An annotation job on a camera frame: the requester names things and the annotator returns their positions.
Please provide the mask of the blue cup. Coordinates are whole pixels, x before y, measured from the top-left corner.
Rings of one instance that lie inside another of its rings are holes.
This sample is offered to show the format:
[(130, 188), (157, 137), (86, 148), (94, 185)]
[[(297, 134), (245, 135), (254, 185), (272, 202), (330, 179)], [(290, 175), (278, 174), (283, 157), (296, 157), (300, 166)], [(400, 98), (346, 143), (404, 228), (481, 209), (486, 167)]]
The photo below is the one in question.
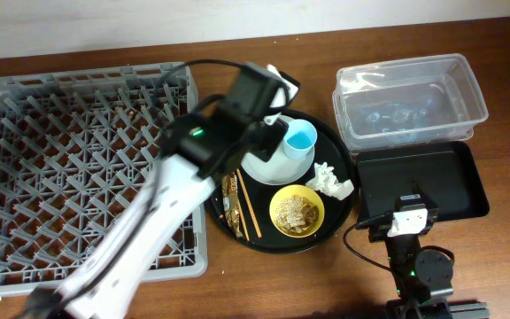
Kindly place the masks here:
[(288, 123), (283, 150), (293, 160), (304, 158), (317, 141), (317, 130), (310, 121), (296, 119)]

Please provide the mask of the white tissue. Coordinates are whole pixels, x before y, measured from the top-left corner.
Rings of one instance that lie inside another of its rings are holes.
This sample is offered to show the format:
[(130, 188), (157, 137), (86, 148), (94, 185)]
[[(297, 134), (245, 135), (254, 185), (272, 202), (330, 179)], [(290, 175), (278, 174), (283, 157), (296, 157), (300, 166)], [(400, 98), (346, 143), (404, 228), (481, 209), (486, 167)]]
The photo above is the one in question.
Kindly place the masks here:
[(314, 163), (313, 168), (314, 178), (305, 184), (306, 187), (338, 200), (343, 200), (353, 193), (354, 185), (352, 181), (348, 179), (339, 182), (334, 174), (334, 168), (329, 166), (327, 162)]

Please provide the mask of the yellow bowl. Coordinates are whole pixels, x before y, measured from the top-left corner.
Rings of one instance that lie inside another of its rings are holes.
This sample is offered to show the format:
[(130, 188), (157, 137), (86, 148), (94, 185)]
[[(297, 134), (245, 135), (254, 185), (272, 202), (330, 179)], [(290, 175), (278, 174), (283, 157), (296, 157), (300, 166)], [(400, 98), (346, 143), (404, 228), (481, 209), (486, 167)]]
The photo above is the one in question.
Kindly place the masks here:
[[(279, 202), (284, 198), (289, 198), (293, 195), (298, 195), (304, 198), (307, 198), (309, 201), (313, 202), (319, 209), (319, 217), (318, 221), (310, 227), (307, 232), (301, 234), (301, 235), (291, 235), (289, 233), (285, 233), (282, 230), (280, 230), (275, 222), (275, 209), (277, 208)], [(314, 235), (317, 230), (321, 227), (325, 220), (325, 207), (324, 204), (320, 198), (320, 196), (310, 188), (304, 186), (304, 185), (289, 185), (281, 188), (278, 190), (273, 198), (271, 199), (270, 206), (269, 206), (269, 215), (271, 218), (271, 221), (273, 225), (283, 234), (288, 237), (294, 237), (294, 238), (303, 238), (303, 237), (310, 237), (311, 235)]]

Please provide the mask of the food scraps pile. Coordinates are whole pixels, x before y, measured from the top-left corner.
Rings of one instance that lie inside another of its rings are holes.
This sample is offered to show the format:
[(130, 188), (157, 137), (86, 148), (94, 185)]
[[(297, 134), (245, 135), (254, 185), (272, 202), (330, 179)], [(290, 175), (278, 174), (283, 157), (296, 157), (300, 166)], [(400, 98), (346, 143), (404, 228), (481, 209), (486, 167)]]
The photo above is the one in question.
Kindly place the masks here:
[(301, 235), (312, 227), (319, 217), (318, 207), (307, 198), (293, 195), (282, 199), (275, 209), (275, 222), (280, 230)]

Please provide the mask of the gold snack wrapper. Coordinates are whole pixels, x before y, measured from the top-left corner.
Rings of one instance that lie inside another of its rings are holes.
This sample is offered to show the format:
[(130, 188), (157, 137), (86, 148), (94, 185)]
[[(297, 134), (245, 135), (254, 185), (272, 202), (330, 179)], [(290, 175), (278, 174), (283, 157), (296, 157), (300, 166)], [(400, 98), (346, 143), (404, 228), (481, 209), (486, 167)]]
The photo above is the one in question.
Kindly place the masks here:
[(238, 238), (243, 237), (241, 231), (242, 223), (239, 212), (239, 199), (237, 189), (237, 179), (234, 173), (226, 175), (221, 181), (222, 190), (222, 205), (224, 208), (224, 215), (228, 226), (231, 228), (234, 235)]

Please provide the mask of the wooden chopstick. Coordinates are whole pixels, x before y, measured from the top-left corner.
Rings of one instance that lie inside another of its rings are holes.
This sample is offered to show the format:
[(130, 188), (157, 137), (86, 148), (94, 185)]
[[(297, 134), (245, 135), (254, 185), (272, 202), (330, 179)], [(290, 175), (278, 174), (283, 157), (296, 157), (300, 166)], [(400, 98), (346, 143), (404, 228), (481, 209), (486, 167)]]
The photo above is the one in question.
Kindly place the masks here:
[(237, 206), (238, 206), (239, 219), (241, 221), (241, 225), (242, 225), (242, 230), (243, 230), (243, 234), (244, 234), (244, 237), (245, 237), (245, 241), (249, 242), (250, 241), (250, 236), (249, 236), (249, 232), (248, 232), (247, 227), (246, 227), (246, 222), (245, 222), (244, 215), (243, 215), (243, 209), (242, 209), (242, 206), (241, 206), (241, 200), (239, 199), (239, 197), (237, 199)]
[(256, 234), (257, 234), (258, 238), (262, 238), (262, 233), (261, 233), (261, 230), (260, 230), (260, 227), (259, 227), (259, 221), (258, 221), (258, 219), (257, 219), (257, 217), (255, 215), (253, 206), (251, 204), (251, 198), (249, 196), (249, 192), (247, 190), (247, 187), (246, 187), (245, 182), (243, 180), (243, 175), (242, 175), (241, 170), (239, 168), (236, 170), (236, 174), (237, 174), (239, 183), (241, 185), (241, 188), (243, 190), (243, 195), (244, 195), (244, 198), (245, 198), (245, 202), (246, 202), (246, 204), (248, 206), (248, 210), (250, 212), (251, 220), (252, 220), (254, 229), (256, 230)]

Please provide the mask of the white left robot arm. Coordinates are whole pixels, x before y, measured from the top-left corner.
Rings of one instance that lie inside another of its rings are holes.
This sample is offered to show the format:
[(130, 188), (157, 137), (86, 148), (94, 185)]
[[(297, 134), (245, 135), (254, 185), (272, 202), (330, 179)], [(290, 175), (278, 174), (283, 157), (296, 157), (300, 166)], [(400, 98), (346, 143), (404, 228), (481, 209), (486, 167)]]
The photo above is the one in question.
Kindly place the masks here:
[(235, 63), (226, 94), (213, 94), (166, 128), (167, 139), (135, 199), (98, 248), (56, 287), (38, 285), (21, 318), (122, 318), (184, 220), (254, 152), (269, 160), (287, 126), (279, 116), (297, 80), (274, 66)]

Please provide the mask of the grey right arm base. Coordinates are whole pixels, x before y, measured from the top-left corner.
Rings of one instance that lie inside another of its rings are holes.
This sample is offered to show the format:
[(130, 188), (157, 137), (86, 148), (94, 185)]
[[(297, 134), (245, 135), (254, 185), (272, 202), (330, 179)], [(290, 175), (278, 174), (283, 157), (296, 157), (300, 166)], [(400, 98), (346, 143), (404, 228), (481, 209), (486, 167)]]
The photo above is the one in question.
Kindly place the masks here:
[(450, 304), (445, 299), (419, 303), (416, 300), (392, 300), (383, 310), (389, 319), (490, 319), (486, 303)]

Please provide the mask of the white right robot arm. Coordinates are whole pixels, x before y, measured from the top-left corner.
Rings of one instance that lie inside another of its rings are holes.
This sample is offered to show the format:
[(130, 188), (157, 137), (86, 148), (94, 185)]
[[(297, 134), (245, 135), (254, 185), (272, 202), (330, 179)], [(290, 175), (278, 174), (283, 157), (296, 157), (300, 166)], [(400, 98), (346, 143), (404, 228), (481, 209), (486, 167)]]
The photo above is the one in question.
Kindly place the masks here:
[(434, 201), (419, 192), (395, 199), (394, 207), (369, 223), (371, 243), (383, 241), (398, 299), (389, 301), (386, 318), (451, 318), (446, 298), (453, 293), (454, 255), (442, 247), (420, 244), (437, 219)]

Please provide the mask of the grey plastic dishwasher rack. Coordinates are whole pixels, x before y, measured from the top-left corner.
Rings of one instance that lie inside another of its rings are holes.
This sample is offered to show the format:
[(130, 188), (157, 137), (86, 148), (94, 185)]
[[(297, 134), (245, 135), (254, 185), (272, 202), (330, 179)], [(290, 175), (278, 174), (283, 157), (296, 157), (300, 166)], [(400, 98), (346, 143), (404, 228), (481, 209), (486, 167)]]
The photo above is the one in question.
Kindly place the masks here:
[(0, 299), (86, 261), (197, 101), (177, 62), (0, 77)]

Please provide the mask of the grey round plate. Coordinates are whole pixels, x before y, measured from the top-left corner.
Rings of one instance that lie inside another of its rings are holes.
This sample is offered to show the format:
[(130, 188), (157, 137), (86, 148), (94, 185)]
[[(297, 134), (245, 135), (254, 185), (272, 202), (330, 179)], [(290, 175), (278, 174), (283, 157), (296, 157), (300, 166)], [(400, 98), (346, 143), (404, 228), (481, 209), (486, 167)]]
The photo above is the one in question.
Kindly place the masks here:
[[(287, 125), (296, 120), (286, 115), (280, 116)], [(302, 177), (311, 167), (314, 160), (315, 145), (302, 159), (291, 159), (283, 150), (283, 139), (278, 149), (268, 162), (264, 162), (254, 155), (247, 153), (241, 162), (241, 168), (251, 178), (267, 185), (285, 185), (293, 183)]]

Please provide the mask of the black rectangular tray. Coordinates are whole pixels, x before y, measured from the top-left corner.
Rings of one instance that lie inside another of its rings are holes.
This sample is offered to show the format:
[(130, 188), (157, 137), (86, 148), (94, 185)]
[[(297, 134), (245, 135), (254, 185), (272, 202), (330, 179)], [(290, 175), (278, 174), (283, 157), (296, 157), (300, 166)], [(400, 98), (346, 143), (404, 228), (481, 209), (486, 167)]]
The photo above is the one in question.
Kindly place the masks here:
[(440, 222), (490, 211), (472, 152), (463, 142), (362, 152), (357, 157), (360, 222), (392, 211), (401, 197), (420, 195), (438, 208)]

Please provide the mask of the round black serving tray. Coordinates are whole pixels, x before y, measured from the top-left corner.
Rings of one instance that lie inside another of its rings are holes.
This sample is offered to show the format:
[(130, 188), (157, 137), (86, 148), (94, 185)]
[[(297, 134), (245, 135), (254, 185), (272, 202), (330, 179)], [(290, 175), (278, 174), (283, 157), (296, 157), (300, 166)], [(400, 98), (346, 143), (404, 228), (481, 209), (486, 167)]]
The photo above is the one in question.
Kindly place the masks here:
[[(287, 117), (293, 120), (302, 119), (310, 121), (317, 129), (318, 138), (314, 153), (314, 161), (321, 164), (328, 163), (334, 168), (333, 173), (341, 182), (351, 180), (354, 185), (358, 184), (355, 166), (351, 160), (349, 151), (340, 136), (326, 123), (314, 118), (313, 116), (298, 111), (287, 111)], [(241, 245), (245, 245), (252, 250), (263, 253), (298, 253), (314, 248), (332, 237), (335, 232), (344, 224), (349, 216), (357, 197), (357, 192), (353, 191), (351, 195), (343, 200), (338, 200), (320, 195), (325, 208), (325, 217), (322, 225), (315, 233), (308, 237), (294, 238), (282, 234), (272, 223), (269, 213), (269, 206), (273, 195), (280, 189), (278, 186), (265, 185), (249, 177), (246, 172), (242, 172), (242, 177), (247, 188), (250, 203), (255, 213), (256, 220), (262, 236), (258, 237), (247, 203), (243, 195), (240, 195), (241, 208), (246, 217), (248, 233), (250, 238), (238, 238), (228, 226), (224, 216), (222, 190), (217, 189), (212, 196), (204, 203), (206, 214), (213, 218), (216, 225), (228, 237)]]

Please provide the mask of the clear plastic bin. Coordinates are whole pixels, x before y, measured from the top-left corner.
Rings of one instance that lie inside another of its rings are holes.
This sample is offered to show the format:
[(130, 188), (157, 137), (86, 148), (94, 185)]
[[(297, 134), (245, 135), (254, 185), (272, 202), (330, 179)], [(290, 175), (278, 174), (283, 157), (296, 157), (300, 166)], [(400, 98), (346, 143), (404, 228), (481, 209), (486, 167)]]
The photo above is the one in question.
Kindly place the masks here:
[(468, 140), (489, 117), (475, 74), (457, 53), (341, 68), (332, 100), (353, 155)]

